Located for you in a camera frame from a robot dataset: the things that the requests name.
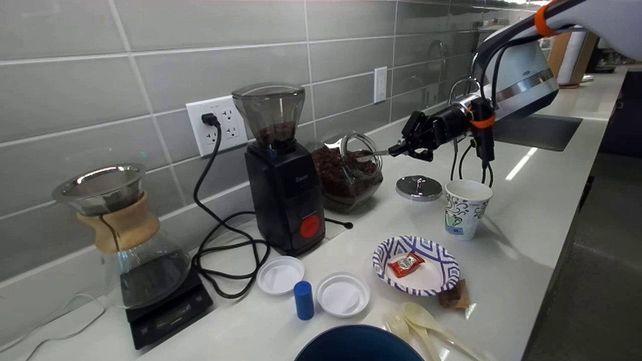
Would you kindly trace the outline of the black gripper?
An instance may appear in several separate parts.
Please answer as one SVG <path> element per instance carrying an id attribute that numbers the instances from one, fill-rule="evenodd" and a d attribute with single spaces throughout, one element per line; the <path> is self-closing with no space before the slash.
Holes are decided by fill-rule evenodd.
<path id="1" fill-rule="evenodd" d="M 407 154 L 426 162 L 434 150 L 461 137 L 469 129 L 472 115 L 461 105 L 447 105 L 436 113 L 416 111 L 402 129 L 402 142 L 388 148 L 391 157 Z"/>

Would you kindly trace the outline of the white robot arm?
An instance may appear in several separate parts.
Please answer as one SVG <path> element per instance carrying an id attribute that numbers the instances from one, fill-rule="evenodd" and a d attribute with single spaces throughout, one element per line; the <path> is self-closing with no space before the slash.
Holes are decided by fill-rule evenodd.
<path id="1" fill-rule="evenodd" d="M 539 40 L 589 29 L 616 53 L 640 61 L 642 38 L 635 32 L 640 23 L 642 0 L 550 0 L 489 34 L 477 46 L 465 77 L 473 91 L 431 115 L 416 111 L 388 152 L 431 161 L 436 148 L 469 132 L 477 157 L 492 162 L 496 122 L 537 113 L 559 91 Z"/>

